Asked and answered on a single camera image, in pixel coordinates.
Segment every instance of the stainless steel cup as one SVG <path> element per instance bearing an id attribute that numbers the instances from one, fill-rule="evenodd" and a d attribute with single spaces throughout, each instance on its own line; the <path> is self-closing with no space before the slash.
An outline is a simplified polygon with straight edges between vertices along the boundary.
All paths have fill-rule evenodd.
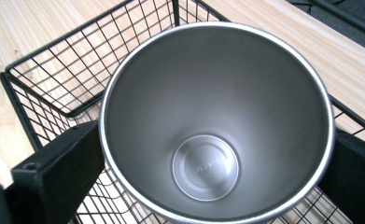
<path id="1" fill-rule="evenodd" d="M 178 222 L 262 222 L 317 183 L 334 139 L 313 67 L 273 35 L 203 22 L 156 35 L 105 90 L 100 135 L 120 183 Z"/>

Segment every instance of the metal grid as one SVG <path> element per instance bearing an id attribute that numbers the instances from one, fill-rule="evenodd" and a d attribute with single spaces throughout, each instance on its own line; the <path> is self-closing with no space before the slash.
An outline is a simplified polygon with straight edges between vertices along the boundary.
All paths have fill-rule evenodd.
<path id="1" fill-rule="evenodd" d="M 69 128 L 97 119 L 99 100 L 113 71 L 145 40 L 175 24 L 226 20 L 202 2 L 180 0 L 178 11 L 174 11 L 173 3 L 171 0 L 126 1 L 6 69 L 3 82 L 7 94 L 35 150 Z M 334 110 L 338 127 L 365 139 L 364 125 L 353 121 L 343 105 L 337 104 Z M 73 221 L 170 223 L 137 203 L 108 166 Z M 351 221 L 315 188 L 300 204 L 269 223 Z"/>

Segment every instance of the wooden table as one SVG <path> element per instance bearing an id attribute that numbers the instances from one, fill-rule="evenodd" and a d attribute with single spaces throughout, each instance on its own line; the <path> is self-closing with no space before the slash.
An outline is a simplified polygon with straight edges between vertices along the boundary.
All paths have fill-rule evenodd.
<path id="1" fill-rule="evenodd" d="M 0 72 L 5 66 L 79 26 L 120 0 L 0 0 Z M 365 118 L 365 49 L 284 0 L 207 0 L 231 21 L 258 27 L 297 49 L 328 91 Z M 339 123 L 346 129 L 354 124 Z M 0 83 L 0 183 L 33 153 Z"/>

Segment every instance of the metal cup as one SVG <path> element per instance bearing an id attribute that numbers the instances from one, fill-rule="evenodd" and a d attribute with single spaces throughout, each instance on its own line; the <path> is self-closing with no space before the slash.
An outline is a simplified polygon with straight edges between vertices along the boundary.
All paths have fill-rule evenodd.
<path id="1" fill-rule="evenodd" d="M 100 135 L 120 183 L 178 222 L 263 222 L 324 173 L 334 124 L 313 67 L 291 46 L 226 22 L 156 35 L 105 90 Z"/>

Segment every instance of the wire basket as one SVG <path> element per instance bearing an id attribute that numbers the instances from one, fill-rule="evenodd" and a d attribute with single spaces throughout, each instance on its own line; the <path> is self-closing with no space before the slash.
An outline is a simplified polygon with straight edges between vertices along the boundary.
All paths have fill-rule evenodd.
<path id="1" fill-rule="evenodd" d="M 1 79 L 35 151 L 71 127 L 98 119 L 118 65 L 137 46 L 179 24 L 227 19 L 201 1 L 129 0 L 6 68 Z M 365 121 L 333 100 L 336 122 L 365 133 Z M 166 223 L 136 202 L 108 166 L 78 208 L 75 223 Z M 270 223 L 351 223 L 315 188 Z"/>

